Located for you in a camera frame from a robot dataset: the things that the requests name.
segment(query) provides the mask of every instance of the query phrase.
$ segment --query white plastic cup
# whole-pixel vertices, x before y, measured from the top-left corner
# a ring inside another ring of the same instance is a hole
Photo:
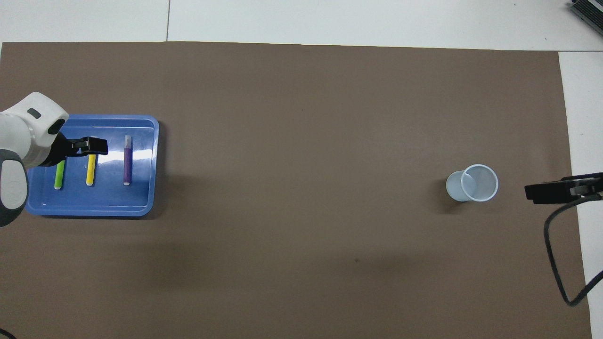
[[[446,190],[456,201],[488,201],[498,191],[498,177],[486,165],[471,165],[452,173],[446,180]]]

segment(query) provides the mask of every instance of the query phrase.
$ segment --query plastic tray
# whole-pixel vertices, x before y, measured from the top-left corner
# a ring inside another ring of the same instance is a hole
[[[37,215],[141,217],[155,196],[159,123],[150,115],[70,115],[61,132],[68,139],[106,139],[109,153],[98,156],[94,185],[86,186],[88,157],[69,157],[63,187],[54,189],[56,167],[27,172],[30,192],[25,206]],[[124,138],[132,136],[132,183],[124,186]]]

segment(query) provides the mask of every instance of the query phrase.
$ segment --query marker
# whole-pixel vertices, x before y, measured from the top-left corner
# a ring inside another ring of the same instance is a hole
[[[132,182],[132,136],[125,136],[124,146],[124,185],[130,186]]]
[[[96,154],[90,154],[88,156],[88,172],[86,174],[86,185],[92,186],[94,184],[94,168],[96,167]]]
[[[65,160],[57,164],[57,174],[54,175],[54,189],[63,187],[63,172],[65,171]]]

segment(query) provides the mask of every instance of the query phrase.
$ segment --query white floor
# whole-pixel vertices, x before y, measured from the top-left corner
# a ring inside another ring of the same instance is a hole
[[[569,0],[0,1],[0,42],[187,40],[560,51],[572,171],[601,172],[603,36],[574,16],[568,3]],[[600,204],[590,203],[578,209],[587,280],[603,270]],[[603,339],[603,284],[589,294],[589,304],[593,338]]]

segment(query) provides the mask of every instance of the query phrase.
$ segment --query black cable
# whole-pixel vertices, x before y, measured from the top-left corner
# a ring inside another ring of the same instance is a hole
[[[17,339],[17,337],[12,335],[11,333],[9,333],[9,331],[6,331],[5,329],[0,328],[0,334],[6,336],[8,339]]]
[[[561,292],[561,296],[563,297],[563,301],[569,306],[576,306],[577,304],[584,299],[586,294],[590,292],[590,290],[595,287],[595,285],[603,280],[603,271],[599,272],[586,286],[578,293],[578,295],[573,299],[569,300],[567,293],[565,292],[565,288],[563,288],[563,283],[561,282],[561,277],[559,277],[559,271],[557,270],[557,265],[555,263],[555,258],[553,257],[553,250],[551,249],[551,240],[549,239],[549,227],[551,226],[551,221],[561,214],[562,212],[577,206],[582,203],[586,203],[588,201],[596,201],[601,200],[601,195],[599,194],[591,194],[585,197],[574,200],[570,203],[563,205],[562,207],[555,210],[555,212],[551,213],[551,215],[545,221],[545,244],[546,244],[546,253],[549,255],[549,261],[551,262],[551,269],[553,269],[553,275],[555,276],[555,281],[557,282],[557,287],[559,288],[559,292]]]

